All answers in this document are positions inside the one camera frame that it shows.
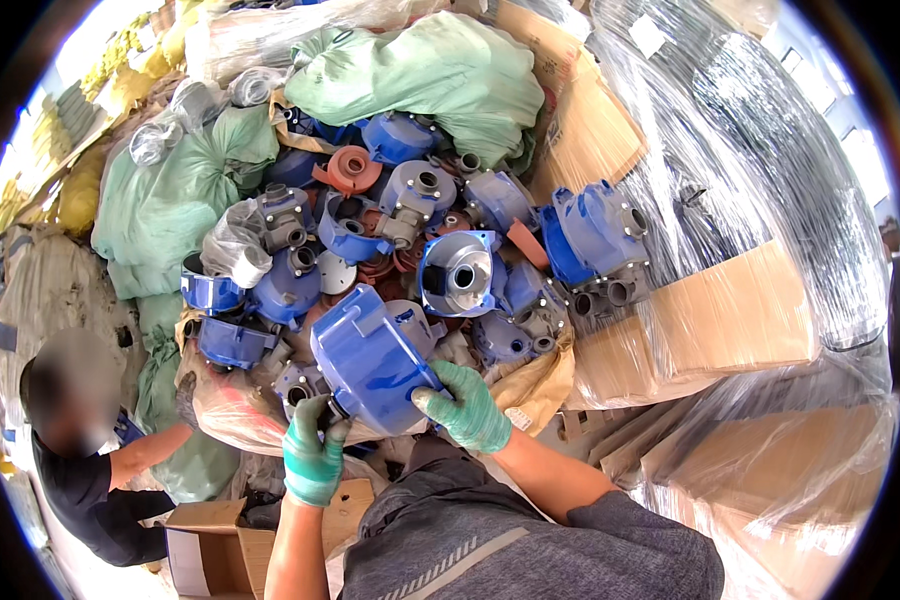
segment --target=green glove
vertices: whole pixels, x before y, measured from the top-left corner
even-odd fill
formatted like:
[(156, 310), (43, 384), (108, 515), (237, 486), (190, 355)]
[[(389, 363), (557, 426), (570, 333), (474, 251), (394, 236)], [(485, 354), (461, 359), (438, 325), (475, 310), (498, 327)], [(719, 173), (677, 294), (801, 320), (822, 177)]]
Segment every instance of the green glove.
[(334, 423), (321, 442), (317, 418), (328, 399), (329, 395), (318, 395), (301, 400), (283, 437), (287, 495), (311, 506), (330, 506), (344, 474), (344, 441), (352, 425), (349, 420)]
[(456, 400), (429, 388), (415, 388), (409, 397), (424, 415), (447, 428), (457, 444), (492, 454), (510, 441), (513, 426), (493, 401), (480, 373), (468, 366), (434, 360), (430, 368)]

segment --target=window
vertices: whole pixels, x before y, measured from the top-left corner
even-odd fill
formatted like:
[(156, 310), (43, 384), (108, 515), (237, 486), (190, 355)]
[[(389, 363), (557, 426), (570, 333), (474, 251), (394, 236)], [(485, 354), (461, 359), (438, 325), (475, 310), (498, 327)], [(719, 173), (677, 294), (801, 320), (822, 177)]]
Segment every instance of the window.
[(850, 133), (840, 140), (840, 147), (856, 172), (857, 179), (860, 180), (866, 201), (871, 207), (875, 207), (890, 193), (890, 187), (887, 185), (887, 175), (883, 171), (880, 153), (874, 143), (874, 135), (853, 127)]
[(783, 56), (780, 65), (787, 73), (790, 73), (818, 113), (826, 113), (827, 109), (837, 100), (836, 94), (827, 85), (827, 81), (824, 80), (824, 76), (817, 70), (817, 67), (809, 60), (804, 60), (804, 57), (793, 48)]

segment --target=gray t-shirt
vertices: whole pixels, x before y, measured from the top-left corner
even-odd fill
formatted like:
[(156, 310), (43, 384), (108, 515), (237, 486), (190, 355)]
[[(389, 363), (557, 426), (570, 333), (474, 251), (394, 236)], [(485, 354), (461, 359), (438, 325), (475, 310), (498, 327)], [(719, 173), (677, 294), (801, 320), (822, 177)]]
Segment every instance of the gray t-shirt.
[(390, 486), (346, 551), (340, 598), (720, 597), (713, 541), (622, 491), (567, 513), (569, 527), (464, 458)]

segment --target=label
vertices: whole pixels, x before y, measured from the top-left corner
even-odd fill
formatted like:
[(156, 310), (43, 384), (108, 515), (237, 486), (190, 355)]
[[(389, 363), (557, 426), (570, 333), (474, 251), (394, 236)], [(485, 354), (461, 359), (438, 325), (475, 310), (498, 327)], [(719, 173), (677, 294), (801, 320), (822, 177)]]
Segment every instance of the label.
[(534, 424), (534, 420), (519, 408), (507, 408), (504, 410), (504, 415), (520, 431), (527, 431), (527, 427)]
[(649, 18), (646, 14), (633, 22), (633, 26), (629, 28), (629, 33), (645, 59), (653, 56), (655, 52), (660, 50), (663, 42), (667, 42), (667, 38), (658, 29), (654, 19)]

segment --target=orange-red impeller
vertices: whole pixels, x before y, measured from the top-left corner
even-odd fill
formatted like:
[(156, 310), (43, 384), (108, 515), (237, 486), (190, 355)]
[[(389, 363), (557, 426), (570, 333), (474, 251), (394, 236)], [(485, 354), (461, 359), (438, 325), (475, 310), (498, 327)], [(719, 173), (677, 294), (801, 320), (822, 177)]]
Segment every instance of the orange-red impeller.
[(317, 181), (336, 187), (344, 198), (349, 198), (371, 189), (383, 168), (382, 163), (371, 160), (366, 149), (343, 146), (330, 157), (325, 169), (314, 164), (312, 175)]

